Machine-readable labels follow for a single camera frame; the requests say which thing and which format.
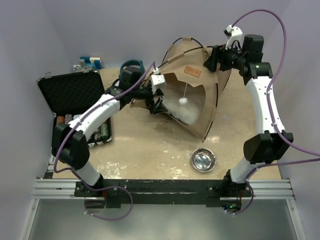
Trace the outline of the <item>beige patterned pet cushion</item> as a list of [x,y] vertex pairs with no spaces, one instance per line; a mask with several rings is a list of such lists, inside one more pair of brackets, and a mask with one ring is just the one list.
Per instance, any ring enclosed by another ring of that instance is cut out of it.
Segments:
[[167,98],[163,100],[163,105],[167,108],[169,115],[186,125],[195,123],[201,112],[200,108],[191,100],[188,100],[185,105],[181,105],[178,99]]

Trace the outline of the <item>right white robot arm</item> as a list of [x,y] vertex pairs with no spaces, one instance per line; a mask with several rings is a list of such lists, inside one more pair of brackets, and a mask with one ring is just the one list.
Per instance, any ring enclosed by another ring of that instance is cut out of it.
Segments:
[[247,34],[243,44],[237,46],[215,45],[204,67],[211,72],[236,69],[250,93],[256,120],[257,134],[243,144],[243,159],[224,178],[223,192],[235,196],[258,167],[282,158],[294,137],[286,132],[280,120],[273,93],[272,68],[263,62],[264,38]]

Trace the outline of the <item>black poker chip case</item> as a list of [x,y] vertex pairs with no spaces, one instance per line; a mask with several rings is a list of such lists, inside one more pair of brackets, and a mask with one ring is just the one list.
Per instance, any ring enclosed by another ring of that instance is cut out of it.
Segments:
[[43,77],[37,85],[54,114],[53,126],[57,117],[83,114],[105,93],[98,70]]

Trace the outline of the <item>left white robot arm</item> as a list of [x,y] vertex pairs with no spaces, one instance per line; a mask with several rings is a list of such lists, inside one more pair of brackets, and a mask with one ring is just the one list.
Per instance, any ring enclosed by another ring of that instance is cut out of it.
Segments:
[[154,112],[161,101],[155,102],[153,98],[164,84],[164,76],[155,64],[144,73],[137,67],[124,68],[88,110],[68,124],[59,123],[54,127],[51,145],[55,157],[53,171],[63,172],[57,164],[66,164],[66,170],[72,171],[86,185],[88,193],[99,196],[104,190],[104,178],[89,161],[88,140],[97,128],[132,100],[146,101],[148,108]]

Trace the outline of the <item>steel pet bowl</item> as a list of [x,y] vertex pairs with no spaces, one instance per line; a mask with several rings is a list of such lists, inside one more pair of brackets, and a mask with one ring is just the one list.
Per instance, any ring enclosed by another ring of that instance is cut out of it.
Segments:
[[216,156],[208,148],[198,148],[191,154],[190,162],[197,171],[207,173],[215,168]]

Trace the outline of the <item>teal pet bowl stand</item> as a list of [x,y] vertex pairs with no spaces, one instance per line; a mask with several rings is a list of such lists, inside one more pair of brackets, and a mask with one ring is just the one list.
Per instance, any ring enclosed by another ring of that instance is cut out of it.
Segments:
[[121,78],[124,69],[129,68],[129,67],[137,68],[138,71],[139,71],[139,73],[140,73],[140,77],[146,72],[142,60],[130,59],[130,60],[125,61],[125,62],[121,65],[120,70],[119,70],[119,76],[118,76],[118,77]]

